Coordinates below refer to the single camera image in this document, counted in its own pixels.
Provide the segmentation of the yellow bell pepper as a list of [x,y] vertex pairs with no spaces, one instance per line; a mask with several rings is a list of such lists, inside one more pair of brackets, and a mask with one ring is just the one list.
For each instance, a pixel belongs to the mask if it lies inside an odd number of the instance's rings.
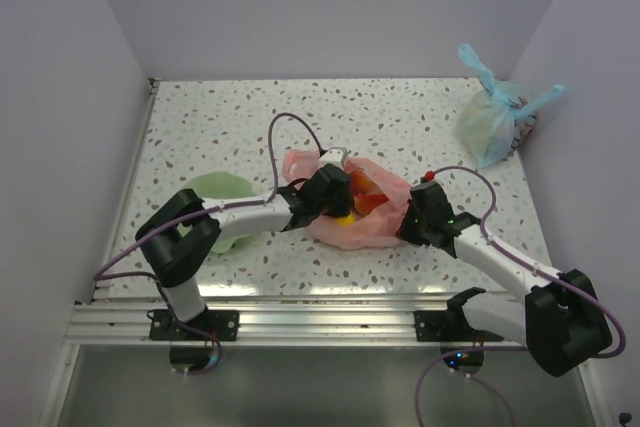
[[337,225],[340,225],[340,226],[348,226],[355,223],[356,218],[353,217],[352,215],[345,216],[345,217],[338,217],[335,219],[335,222]]

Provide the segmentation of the pink plastic bag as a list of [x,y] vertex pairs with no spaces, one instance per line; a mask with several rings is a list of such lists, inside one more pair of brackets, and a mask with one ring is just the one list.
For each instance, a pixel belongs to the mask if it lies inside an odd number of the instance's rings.
[[349,174],[357,169],[362,170],[377,185],[378,194],[386,195],[389,201],[366,217],[360,216],[353,207],[349,215],[355,217],[356,222],[348,226],[337,225],[336,218],[322,215],[310,224],[308,231],[321,242],[343,250],[399,245],[401,240],[396,233],[408,208],[411,185],[370,159],[349,157],[345,172]]

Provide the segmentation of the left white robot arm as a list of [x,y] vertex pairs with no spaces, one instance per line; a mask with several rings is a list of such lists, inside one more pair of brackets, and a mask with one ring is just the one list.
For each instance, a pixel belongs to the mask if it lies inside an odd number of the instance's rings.
[[309,226],[322,215],[345,216],[351,206],[350,178],[326,165],[304,181],[276,190],[274,196],[203,199],[183,189],[136,233],[136,245],[157,277],[174,316],[172,326],[185,339],[201,337],[207,307],[196,282],[213,246],[243,235],[287,232]]

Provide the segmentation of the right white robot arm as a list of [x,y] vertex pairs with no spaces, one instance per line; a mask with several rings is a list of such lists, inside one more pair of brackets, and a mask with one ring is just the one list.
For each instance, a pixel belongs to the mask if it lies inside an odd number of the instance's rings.
[[471,287],[451,297],[439,314],[415,313],[418,340],[504,339],[526,348],[555,377],[611,346],[605,314],[584,273],[538,264],[493,236],[479,218],[454,213],[437,182],[411,188],[397,235],[479,269],[508,294]]

